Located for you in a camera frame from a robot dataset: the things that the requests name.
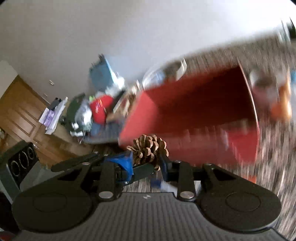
gray carpet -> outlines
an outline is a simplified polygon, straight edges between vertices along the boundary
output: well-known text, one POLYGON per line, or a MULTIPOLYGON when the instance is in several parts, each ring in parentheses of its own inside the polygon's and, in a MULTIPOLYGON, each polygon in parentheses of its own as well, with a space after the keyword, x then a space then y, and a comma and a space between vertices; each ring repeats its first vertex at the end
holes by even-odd
MULTIPOLYGON (((187 74, 207 72, 215 68, 241 63, 246 76, 256 67, 264 71, 296 67, 296 51, 280 43, 276 36, 249 43, 196 53, 186 58, 187 74)), ((293 123, 271 123, 263 116, 260 122, 260 147, 254 166, 225 167, 240 176, 257 176, 257 184, 273 191, 281 200, 282 211, 276 230, 287 239, 296 238, 296 130, 293 123)), ((148 179, 133 183, 125 191, 159 192, 148 179)))

red box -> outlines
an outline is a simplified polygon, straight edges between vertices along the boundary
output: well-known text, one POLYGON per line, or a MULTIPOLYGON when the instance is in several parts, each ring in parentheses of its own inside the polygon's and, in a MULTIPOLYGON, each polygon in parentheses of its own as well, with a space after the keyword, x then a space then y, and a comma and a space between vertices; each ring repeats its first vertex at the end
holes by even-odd
POLYGON ((171 160, 191 165, 254 163, 259 128, 242 69, 183 77, 143 91, 119 144, 132 145, 142 134, 166 141, 171 160))

textured black surface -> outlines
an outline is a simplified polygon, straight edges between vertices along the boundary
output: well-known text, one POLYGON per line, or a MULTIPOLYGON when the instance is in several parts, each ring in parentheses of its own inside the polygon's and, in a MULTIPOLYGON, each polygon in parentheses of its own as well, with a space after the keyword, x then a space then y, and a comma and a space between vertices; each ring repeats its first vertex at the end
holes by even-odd
POLYGON ((12 200, 14 200, 16 196, 20 193, 21 182, 37 161, 39 161, 39 159, 34 151, 33 144, 27 143, 24 140, 20 141, 0 156, 0 182, 2 183, 3 187, 12 200), (32 154, 32 151, 34 153, 34 156, 32 156, 33 159, 29 159, 29 166, 25 166, 26 169, 21 167, 21 163, 19 161, 19 153, 22 151, 24 151, 28 157, 32 154), (17 162, 20 167, 20 174, 17 177, 14 176, 11 172, 12 161, 17 162))
POLYGON ((101 203, 81 225, 55 234, 22 231, 14 241, 179 241, 284 240, 273 229, 258 234, 238 234, 217 228, 197 206, 177 200, 172 193, 123 193, 101 203))

wooden door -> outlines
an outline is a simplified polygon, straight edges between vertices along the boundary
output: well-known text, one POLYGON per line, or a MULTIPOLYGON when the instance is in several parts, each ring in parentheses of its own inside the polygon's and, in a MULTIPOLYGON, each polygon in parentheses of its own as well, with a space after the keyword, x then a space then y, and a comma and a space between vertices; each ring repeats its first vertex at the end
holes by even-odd
POLYGON ((45 108, 40 97, 17 76, 0 99, 0 127, 16 141, 32 142, 40 162, 52 166, 73 155, 59 148, 62 140, 45 134, 45 126, 38 122, 45 108))

